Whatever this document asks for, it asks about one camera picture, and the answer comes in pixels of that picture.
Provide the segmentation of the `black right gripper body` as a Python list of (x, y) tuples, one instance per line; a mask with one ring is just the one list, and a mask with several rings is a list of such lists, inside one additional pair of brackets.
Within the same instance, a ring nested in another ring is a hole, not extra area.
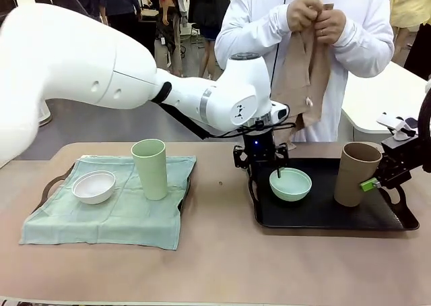
[(423, 141), (417, 135), (400, 142), (390, 137), (381, 145), (384, 152), (375, 177), (382, 187), (394, 189), (411, 179), (411, 170), (425, 167)]

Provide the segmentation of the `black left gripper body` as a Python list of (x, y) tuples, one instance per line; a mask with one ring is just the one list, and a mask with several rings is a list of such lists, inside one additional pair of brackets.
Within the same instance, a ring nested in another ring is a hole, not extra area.
[(244, 152), (251, 166), (275, 160), (275, 143), (272, 131), (250, 133), (243, 136)]

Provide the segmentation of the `person's left hand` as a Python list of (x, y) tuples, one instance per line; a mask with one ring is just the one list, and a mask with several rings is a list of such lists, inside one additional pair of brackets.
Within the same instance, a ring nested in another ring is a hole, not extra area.
[(341, 10), (323, 10), (314, 23), (317, 41), (327, 45), (336, 43), (343, 33), (345, 24), (346, 16)]

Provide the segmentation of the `person's right hand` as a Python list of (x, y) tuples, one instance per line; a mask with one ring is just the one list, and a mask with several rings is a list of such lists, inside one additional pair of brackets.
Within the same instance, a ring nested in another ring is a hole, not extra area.
[(309, 27), (323, 10), (320, 0), (294, 0), (288, 5), (286, 17), (291, 32)]

